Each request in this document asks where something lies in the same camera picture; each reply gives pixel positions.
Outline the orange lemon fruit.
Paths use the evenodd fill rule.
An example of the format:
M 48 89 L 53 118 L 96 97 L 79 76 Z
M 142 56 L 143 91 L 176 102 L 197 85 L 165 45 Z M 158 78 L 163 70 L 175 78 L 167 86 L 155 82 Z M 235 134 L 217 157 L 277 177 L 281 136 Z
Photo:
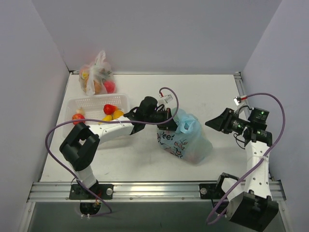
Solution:
M 116 110 L 113 112 L 112 114 L 112 118 L 113 119 L 118 119 L 119 117 L 123 116 L 124 115 L 124 112 L 121 111 L 121 110 Z

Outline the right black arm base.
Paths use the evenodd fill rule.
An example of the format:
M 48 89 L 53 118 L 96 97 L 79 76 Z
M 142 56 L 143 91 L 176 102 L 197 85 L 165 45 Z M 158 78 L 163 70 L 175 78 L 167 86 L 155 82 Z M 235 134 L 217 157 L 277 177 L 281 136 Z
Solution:
M 225 193 L 215 183 L 202 183 L 199 184 L 199 194 L 204 200 L 219 200 Z

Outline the light blue plastic bag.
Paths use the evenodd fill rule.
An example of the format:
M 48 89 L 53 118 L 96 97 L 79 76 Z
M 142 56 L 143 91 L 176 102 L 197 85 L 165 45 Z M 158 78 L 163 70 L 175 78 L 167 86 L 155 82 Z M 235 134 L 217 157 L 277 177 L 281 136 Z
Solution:
M 212 151 L 197 117 L 179 109 L 173 118 L 176 131 L 157 130 L 157 142 L 164 151 L 191 164 L 199 164 Z

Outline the yellow banana bunch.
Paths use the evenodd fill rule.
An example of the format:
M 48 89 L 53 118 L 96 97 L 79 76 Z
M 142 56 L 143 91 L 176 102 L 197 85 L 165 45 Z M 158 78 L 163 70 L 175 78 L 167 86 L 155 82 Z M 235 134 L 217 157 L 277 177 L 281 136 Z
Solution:
M 102 119 L 102 121 L 112 121 L 112 120 L 113 120 L 112 115 L 106 115 L 106 116 Z

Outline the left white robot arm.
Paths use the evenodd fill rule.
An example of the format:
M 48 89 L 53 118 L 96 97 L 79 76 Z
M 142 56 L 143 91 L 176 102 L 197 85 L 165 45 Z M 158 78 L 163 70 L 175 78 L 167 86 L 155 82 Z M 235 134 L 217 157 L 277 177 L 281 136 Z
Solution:
M 73 168 L 77 180 L 82 185 L 80 193 L 92 199 L 98 192 L 91 163 L 99 145 L 121 136 L 133 135 L 145 128 L 156 125 L 163 131 L 176 131 L 177 124 L 172 118 L 175 113 L 164 104 L 150 96 L 145 97 L 139 106 L 134 107 L 123 116 L 100 125 L 77 123 L 62 142 L 59 150 Z

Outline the red apple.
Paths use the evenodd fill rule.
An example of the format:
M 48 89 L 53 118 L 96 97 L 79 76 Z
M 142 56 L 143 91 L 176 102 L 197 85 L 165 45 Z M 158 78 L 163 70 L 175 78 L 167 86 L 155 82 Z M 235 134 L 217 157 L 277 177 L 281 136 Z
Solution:
M 73 125 L 79 124 L 79 123 L 85 123 L 85 117 L 83 114 L 76 113 L 71 118 L 73 120 Z

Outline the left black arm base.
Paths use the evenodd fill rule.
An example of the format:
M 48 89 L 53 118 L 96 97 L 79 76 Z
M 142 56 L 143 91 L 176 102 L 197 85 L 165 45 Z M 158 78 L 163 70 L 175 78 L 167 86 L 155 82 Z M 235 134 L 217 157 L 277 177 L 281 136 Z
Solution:
M 96 183 L 90 187 L 90 191 L 99 196 L 103 200 L 111 200 L 113 195 L 113 184 L 100 184 Z M 91 194 L 80 184 L 72 184 L 69 194 L 70 200 L 95 200 L 96 196 Z

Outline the red pear fruit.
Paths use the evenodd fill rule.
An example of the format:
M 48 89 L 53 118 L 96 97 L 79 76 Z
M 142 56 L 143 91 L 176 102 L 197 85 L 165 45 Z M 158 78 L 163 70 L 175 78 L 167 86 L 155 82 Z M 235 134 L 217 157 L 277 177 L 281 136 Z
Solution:
M 114 106 L 114 105 L 111 105 L 111 104 L 106 104 L 104 105 L 103 107 L 103 112 L 106 114 L 106 115 L 112 115 L 115 111 L 118 110 L 118 107 L 117 106 Z

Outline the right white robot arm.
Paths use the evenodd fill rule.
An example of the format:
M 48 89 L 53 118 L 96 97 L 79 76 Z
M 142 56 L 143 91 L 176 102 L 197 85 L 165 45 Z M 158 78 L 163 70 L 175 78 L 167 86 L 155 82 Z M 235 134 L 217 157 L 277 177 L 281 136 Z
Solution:
M 279 211 L 269 186 L 269 149 L 272 134 L 266 130 L 269 112 L 259 108 L 251 110 L 248 120 L 239 117 L 240 109 L 226 108 L 206 126 L 224 134 L 234 133 L 244 138 L 247 171 L 243 177 L 222 173 L 214 185 L 220 201 L 213 212 L 226 216 L 230 222 L 262 232 Z

